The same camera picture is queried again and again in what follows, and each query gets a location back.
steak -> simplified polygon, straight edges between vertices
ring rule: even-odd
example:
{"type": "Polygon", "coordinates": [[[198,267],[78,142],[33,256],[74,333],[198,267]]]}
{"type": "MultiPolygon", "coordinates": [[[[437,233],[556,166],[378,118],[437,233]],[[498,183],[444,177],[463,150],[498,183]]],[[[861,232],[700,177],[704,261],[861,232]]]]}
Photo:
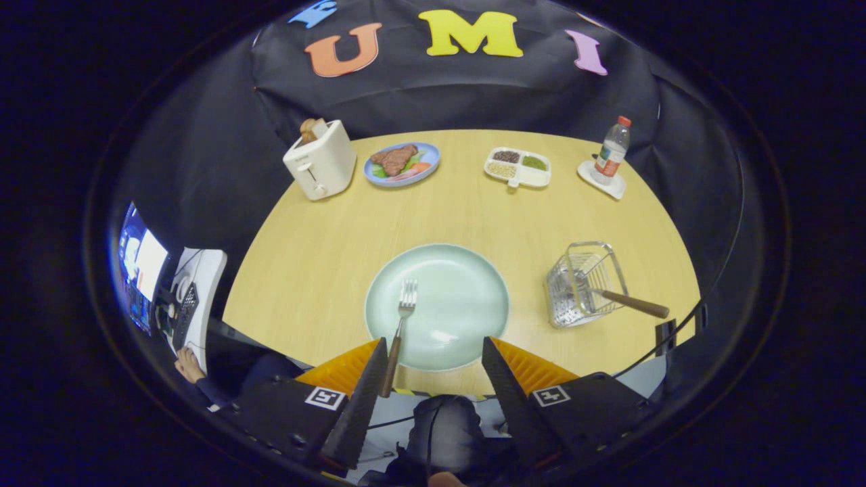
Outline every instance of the steak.
{"type": "Polygon", "coordinates": [[[407,144],[398,149],[375,153],[370,157],[370,160],[374,164],[382,166],[385,169],[385,174],[397,176],[406,167],[409,159],[417,153],[418,148],[415,147],[415,144],[407,144]]]}

plastic water bottle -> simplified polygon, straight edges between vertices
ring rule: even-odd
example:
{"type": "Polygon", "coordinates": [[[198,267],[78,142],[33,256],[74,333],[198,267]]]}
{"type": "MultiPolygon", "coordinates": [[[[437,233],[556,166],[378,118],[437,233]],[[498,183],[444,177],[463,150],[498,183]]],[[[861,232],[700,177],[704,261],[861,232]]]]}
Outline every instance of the plastic water bottle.
{"type": "Polygon", "coordinates": [[[629,127],[631,120],[620,116],[617,124],[607,131],[596,164],[591,172],[592,178],[602,185],[609,185],[629,150],[629,127]]]}

letter m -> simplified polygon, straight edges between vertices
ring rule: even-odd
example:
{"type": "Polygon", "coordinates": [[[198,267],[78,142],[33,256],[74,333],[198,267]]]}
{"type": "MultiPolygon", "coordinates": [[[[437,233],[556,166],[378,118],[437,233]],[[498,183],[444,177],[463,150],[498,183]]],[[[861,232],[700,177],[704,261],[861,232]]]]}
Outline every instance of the letter m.
{"type": "Polygon", "coordinates": [[[484,52],[489,55],[523,56],[514,39],[517,17],[501,12],[484,12],[475,24],[463,20],[452,10],[428,10],[418,18],[430,24],[431,46],[428,55],[454,55],[460,49],[451,43],[454,39],[469,53],[474,53],[487,39],[484,52]]]}

pink letter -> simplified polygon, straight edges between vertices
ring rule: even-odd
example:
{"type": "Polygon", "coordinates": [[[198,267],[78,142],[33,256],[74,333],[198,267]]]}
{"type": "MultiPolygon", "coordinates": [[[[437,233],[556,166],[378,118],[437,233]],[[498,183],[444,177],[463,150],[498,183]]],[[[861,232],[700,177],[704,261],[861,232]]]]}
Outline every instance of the pink letter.
{"type": "Polygon", "coordinates": [[[574,45],[578,48],[578,59],[574,61],[574,65],[597,75],[607,75],[607,69],[604,69],[601,59],[598,58],[598,41],[573,30],[565,33],[574,39],[574,45]]]}

fork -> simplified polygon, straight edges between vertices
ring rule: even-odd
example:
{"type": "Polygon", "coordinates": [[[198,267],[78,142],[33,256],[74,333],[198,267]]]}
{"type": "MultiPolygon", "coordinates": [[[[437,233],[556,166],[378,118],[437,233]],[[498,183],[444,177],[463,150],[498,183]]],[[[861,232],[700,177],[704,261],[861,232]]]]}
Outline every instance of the fork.
{"type": "Polygon", "coordinates": [[[400,324],[397,332],[391,340],[391,351],[388,353],[388,366],[385,368],[385,381],[382,382],[382,390],[379,395],[387,398],[391,395],[391,384],[394,383],[394,373],[397,371],[397,356],[400,355],[400,334],[403,332],[403,323],[406,318],[415,311],[415,303],[418,300],[418,281],[415,279],[404,279],[403,287],[400,289],[400,303],[397,312],[400,314],[400,324]]]}

